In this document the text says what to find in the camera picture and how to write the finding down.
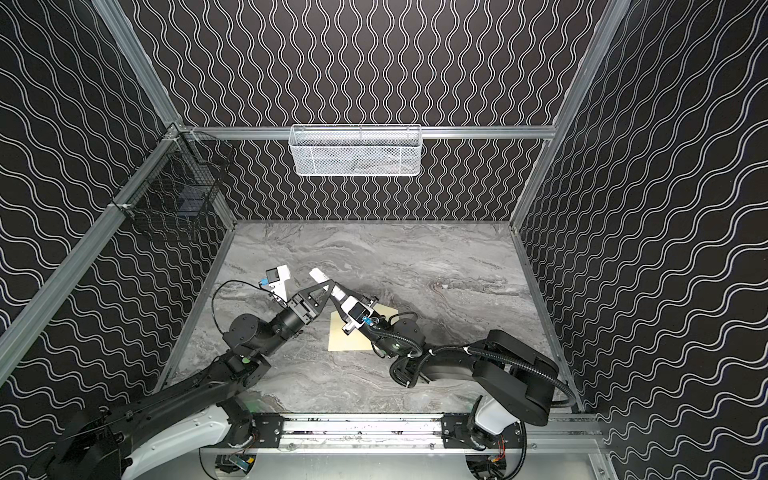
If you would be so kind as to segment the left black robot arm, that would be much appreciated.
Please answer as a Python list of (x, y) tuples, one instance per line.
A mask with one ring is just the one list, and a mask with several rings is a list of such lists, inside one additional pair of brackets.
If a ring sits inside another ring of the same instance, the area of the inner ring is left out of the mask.
[(55, 444), (33, 462), (28, 476), (48, 479), (119, 479), (137, 464), (132, 455), (152, 437), (206, 407), (226, 402), (260, 380), (266, 357), (317, 318), (335, 283), (297, 292), (272, 320), (242, 314), (223, 334), (228, 350), (176, 385), (120, 407), (102, 406), (73, 417)]

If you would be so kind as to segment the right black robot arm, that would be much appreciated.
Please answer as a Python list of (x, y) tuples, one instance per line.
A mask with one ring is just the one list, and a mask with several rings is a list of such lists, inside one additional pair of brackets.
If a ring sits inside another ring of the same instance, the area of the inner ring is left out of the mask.
[(500, 438), (514, 424), (545, 426), (552, 408), (575, 403), (559, 367), (502, 330), (469, 344), (435, 345), (426, 341), (413, 312), (387, 318), (354, 297), (334, 305), (345, 333), (361, 333), (377, 355), (393, 360), (389, 375), (399, 386), (461, 380), (482, 387), (467, 424), (477, 443)]

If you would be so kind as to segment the black mounting plate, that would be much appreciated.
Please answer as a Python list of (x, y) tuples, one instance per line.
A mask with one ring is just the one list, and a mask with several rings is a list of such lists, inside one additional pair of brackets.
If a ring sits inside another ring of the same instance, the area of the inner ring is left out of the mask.
[(277, 413), (252, 413), (249, 420), (236, 423), (223, 440), (208, 445), (208, 448), (276, 448), (282, 437), (285, 420), (284, 416)]
[(501, 434), (494, 435), (485, 432), (470, 422), (468, 413), (444, 414), (440, 418), (441, 438), (446, 449), (486, 449), (520, 448), (524, 425), (514, 422), (507, 426)]

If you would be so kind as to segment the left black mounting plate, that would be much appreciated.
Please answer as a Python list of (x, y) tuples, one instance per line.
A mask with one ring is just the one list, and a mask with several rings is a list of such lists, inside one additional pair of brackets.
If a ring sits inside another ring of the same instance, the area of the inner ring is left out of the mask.
[(208, 445), (208, 448), (276, 448), (282, 437), (285, 420), (284, 416), (277, 413), (252, 413), (249, 420), (236, 423), (223, 440)]

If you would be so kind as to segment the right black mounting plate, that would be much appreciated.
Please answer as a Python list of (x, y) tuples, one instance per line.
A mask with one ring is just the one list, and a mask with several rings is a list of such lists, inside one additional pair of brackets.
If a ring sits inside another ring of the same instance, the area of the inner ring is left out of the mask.
[(507, 426), (501, 434), (494, 435), (485, 432), (470, 422), (468, 413), (444, 414), (440, 418), (441, 438), (446, 449), (486, 449), (520, 448), (524, 425), (514, 422)]

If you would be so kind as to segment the cream yellow envelope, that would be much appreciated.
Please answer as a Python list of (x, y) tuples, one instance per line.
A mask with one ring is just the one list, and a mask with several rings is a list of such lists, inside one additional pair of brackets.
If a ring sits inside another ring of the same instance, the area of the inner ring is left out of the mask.
[(370, 341), (359, 331), (346, 334), (342, 327), (339, 313), (333, 310), (330, 314), (330, 327), (327, 350), (330, 352), (369, 351), (372, 349)]

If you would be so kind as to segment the white glue stick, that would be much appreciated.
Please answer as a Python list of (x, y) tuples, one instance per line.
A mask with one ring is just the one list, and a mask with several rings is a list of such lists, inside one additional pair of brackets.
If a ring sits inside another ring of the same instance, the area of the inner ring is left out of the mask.
[(311, 269), (309, 275), (317, 284), (318, 293), (315, 295), (315, 300), (319, 306), (325, 306), (331, 302), (335, 306), (340, 307), (347, 299), (348, 294), (344, 287), (319, 268)]

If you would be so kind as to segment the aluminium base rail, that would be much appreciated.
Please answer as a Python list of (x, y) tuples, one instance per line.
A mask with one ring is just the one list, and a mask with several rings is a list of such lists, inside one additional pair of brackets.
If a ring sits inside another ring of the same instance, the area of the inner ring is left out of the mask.
[[(444, 414), (280, 414), (286, 420), (278, 447), (218, 450), (280, 454), (472, 454), (498, 450), (446, 449), (440, 424)], [(234, 420), (221, 408), (211, 407), (152, 437), (132, 457), (170, 459), (208, 448), (223, 440), (236, 423), (250, 418)], [(554, 414), (543, 427), (524, 427), (521, 447), (531, 453), (599, 453), (603, 442), (594, 416)]]

